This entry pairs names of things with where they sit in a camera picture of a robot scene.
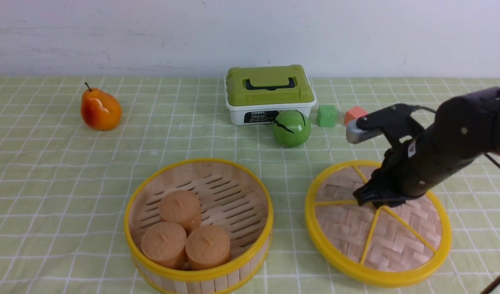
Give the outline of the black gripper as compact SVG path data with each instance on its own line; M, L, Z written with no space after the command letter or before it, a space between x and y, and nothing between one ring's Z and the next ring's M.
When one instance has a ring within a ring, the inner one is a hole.
M468 147L444 143L431 133L426 131L386 151L370 183L353 192L358 205L394 208L416 200L477 158Z

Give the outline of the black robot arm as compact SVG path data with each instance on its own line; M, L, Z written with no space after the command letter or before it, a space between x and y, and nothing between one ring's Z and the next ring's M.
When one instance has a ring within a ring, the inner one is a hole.
M397 207L425 195L485 153L500 156L500 87L446 100L427 128L412 118L418 109L399 103L347 125L352 144L382 134L391 145L381 166L353 192L359 205Z

